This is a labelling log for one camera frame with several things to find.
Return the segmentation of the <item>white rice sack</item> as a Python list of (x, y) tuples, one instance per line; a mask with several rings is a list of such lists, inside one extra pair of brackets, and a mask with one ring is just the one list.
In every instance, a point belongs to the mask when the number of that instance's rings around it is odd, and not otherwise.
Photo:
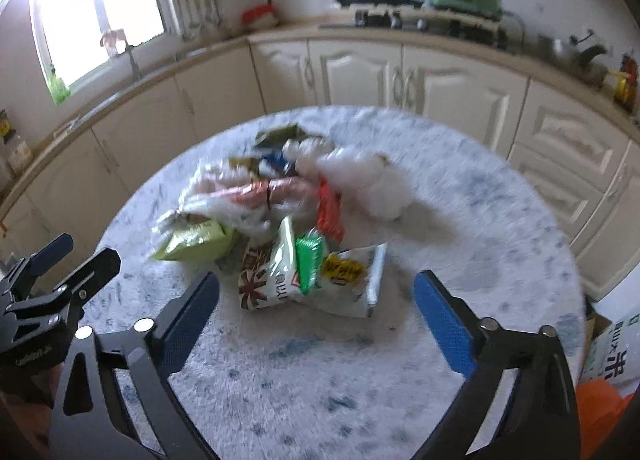
[(639, 384), (640, 315), (636, 306), (591, 343), (580, 384), (603, 380), (627, 393)]

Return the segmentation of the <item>small green snack packet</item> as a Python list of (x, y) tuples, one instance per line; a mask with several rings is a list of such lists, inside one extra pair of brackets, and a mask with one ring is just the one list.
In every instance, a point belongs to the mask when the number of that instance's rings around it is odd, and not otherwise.
[(318, 229), (311, 229), (295, 241), (299, 289), (309, 295), (317, 287), (319, 272), (326, 258), (326, 238)]

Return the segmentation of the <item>cream kitchen cabinets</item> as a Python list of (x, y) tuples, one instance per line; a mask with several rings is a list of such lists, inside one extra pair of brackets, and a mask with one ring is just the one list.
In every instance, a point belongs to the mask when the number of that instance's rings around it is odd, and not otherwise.
[(509, 160), (563, 228), (595, 299), (639, 267), (639, 131), (605, 91), (526, 56), (428, 34), (296, 28), (189, 54), (82, 114), (1, 198), (1, 232), (29, 249), (65, 220), (62, 193), (96, 176), (117, 210), (180, 152), (236, 124), (316, 105), (387, 106), (446, 124)]

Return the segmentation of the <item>sink faucet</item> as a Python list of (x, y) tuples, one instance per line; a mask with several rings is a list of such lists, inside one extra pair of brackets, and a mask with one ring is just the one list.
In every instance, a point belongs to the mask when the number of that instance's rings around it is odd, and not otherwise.
[[(123, 52), (118, 51), (118, 44), (124, 45)], [(142, 79), (140, 66), (136, 59), (134, 59), (134, 47), (129, 44), (126, 33), (122, 28), (118, 30), (107, 30), (103, 33), (100, 39), (100, 46), (106, 50), (107, 56), (111, 59), (126, 54), (131, 68), (132, 79), (135, 82)]]

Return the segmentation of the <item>light green snack bag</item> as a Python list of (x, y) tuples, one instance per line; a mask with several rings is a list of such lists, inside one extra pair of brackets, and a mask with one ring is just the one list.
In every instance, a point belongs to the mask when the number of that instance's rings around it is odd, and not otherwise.
[(200, 223), (165, 221), (152, 229), (151, 258), (155, 261), (216, 261), (226, 256), (235, 230), (213, 219)]

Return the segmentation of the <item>white blue patterned tablecloth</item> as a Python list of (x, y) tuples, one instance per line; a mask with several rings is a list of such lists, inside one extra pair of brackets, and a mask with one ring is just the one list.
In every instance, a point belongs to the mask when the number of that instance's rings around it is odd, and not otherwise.
[(152, 227), (173, 209), (202, 162), (244, 155), (261, 131), (295, 124), (340, 147), (384, 154), (412, 202), (386, 223), (343, 209), (349, 249), (385, 244), (381, 297), (369, 318), (299, 304), (247, 311), (236, 280), (183, 369), (169, 382), (209, 445), (225, 459), (408, 459), (461, 385), (412, 295), (431, 269), (478, 316), (504, 328), (558, 330), (570, 370), (582, 366), (584, 299), (562, 229), (536, 190), (502, 157), (424, 117), (388, 108), (316, 106), (268, 115), (183, 152), (113, 217), (102, 246), (119, 275), (88, 304), (101, 333), (153, 317), (198, 274), (154, 261)]

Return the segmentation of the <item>red white bowl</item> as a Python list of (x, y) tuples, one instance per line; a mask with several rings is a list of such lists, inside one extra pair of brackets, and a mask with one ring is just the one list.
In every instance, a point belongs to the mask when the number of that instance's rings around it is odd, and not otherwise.
[(271, 30), (280, 24), (278, 10), (272, 0), (258, 4), (242, 13), (241, 22), (247, 32)]

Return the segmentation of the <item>cardboard box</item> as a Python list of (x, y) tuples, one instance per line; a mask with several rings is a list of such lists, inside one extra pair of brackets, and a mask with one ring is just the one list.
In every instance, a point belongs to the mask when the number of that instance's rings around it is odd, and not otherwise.
[(585, 323), (586, 323), (586, 338), (584, 345), (584, 360), (583, 364), (587, 362), (587, 358), (590, 352), (590, 348), (593, 340), (602, 334), (612, 323), (612, 321), (605, 316), (602, 316), (594, 308), (591, 299), (585, 297)]

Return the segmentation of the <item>white crumpled plastic bag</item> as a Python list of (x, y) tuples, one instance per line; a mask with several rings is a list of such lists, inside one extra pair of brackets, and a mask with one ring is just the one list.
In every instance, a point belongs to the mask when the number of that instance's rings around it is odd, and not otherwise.
[(334, 192), (372, 218), (397, 219), (413, 202), (407, 176), (382, 154), (336, 147), (321, 137), (288, 139), (282, 154), (297, 175), (313, 183), (325, 179)]

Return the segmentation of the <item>dark green blue snack bag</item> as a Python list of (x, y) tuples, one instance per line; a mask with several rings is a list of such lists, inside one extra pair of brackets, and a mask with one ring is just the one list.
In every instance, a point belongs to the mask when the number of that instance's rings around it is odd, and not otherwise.
[(284, 148), (288, 142), (303, 142), (314, 138), (298, 124), (285, 125), (269, 131), (259, 131), (252, 151), (240, 157), (228, 157), (232, 169), (244, 169), (250, 177), (258, 179), (286, 178), (297, 175), (295, 157), (287, 157)]

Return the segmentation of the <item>white rice cracker snack bag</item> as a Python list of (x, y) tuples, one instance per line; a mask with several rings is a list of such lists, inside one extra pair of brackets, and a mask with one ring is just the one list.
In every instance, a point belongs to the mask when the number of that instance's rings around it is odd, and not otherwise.
[(298, 303), (349, 318), (370, 318), (380, 298), (385, 243), (328, 253), (317, 287), (309, 295), (299, 289), (294, 221), (285, 217), (269, 242), (252, 241), (242, 259), (238, 296), (244, 310)]

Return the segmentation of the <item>red white plastic bag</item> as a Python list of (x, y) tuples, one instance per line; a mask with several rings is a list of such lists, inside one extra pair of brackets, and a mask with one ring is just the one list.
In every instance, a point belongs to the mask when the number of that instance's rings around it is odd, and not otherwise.
[(317, 183), (300, 177), (281, 157), (229, 157), (201, 161), (178, 198), (163, 213), (152, 234), (170, 235), (216, 221), (247, 237), (262, 237), (287, 216), (312, 218), (318, 207)]

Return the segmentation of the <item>condiment bottles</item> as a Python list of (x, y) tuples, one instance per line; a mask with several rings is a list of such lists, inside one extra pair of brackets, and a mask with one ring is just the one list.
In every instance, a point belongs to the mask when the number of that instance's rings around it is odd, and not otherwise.
[(639, 88), (639, 65), (634, 52), (632, 50), (625, 52), (620, 68), (617, 71), (608, 71), (608, 76), (616, 78), (613, 88), (614, 102), (628, 114), (634, 113)]

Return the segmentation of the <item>red snack wrapper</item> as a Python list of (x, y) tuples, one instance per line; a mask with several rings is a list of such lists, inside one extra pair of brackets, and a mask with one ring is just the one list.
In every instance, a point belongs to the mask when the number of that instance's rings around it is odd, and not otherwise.
[(333, 191), (329, 181), (320, 177), (316, 227), (322, 235), (341, 243), (345, 229), (341, 217), (341, 197)]

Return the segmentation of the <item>gas stove with wok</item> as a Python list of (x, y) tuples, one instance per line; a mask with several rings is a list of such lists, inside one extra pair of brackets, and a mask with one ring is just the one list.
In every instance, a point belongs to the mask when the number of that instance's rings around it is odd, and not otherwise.
[(359, 28), (412, 30), (506, 47), (508, 34), (500, 21), (431, 8), (426, 0), (334, 0), (354, 16)]

